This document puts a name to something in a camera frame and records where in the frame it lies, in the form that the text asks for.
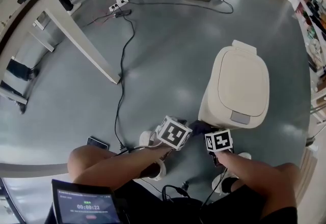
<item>shelf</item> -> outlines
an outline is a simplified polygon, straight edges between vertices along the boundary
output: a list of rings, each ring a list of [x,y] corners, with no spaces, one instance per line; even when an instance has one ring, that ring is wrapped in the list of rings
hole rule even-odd
[[[311,102],[316,101],[318,98],[323,97],[325,95],[326,95],[326,88],[324,88],[323,90],[321,90],[317,93],[315,91],[313,91],[311,93]]]
[[[304,42],[305,42],[305,45],[306,45],[306,48],[307,48],[307,46],[309,45],[310,40],[309,40],[309,37],[308,37],[307,29],[305,28],[305,25],[302,22],[302,19],[304,19],[304,17],[301,14],[297,13],[297,12],[295,13],[295,16],[296,16],[296,18],[297,18],[297,20],[299,22],[299,26],[301,28],[302,36],[304,38]]]
[[[308,8],[307,4],[305,3],[304,0],[300,0],[300,3],[302,4],[302,6],[304,7],[304,10],[307,12],[308,16],[312,16],[312,12],[311,10]],[[322,36],[322,31],[321,29],[311,20],[311,23],[316,31],[316,35],[317,35],[317,38],[318,38],[318,41],[320,43],[320,46],[321,46],[321,49],[322,49],[322,52],[323,52],[323,55],[325,57],[326,55],[326,41],[324,39],[324,37]]]

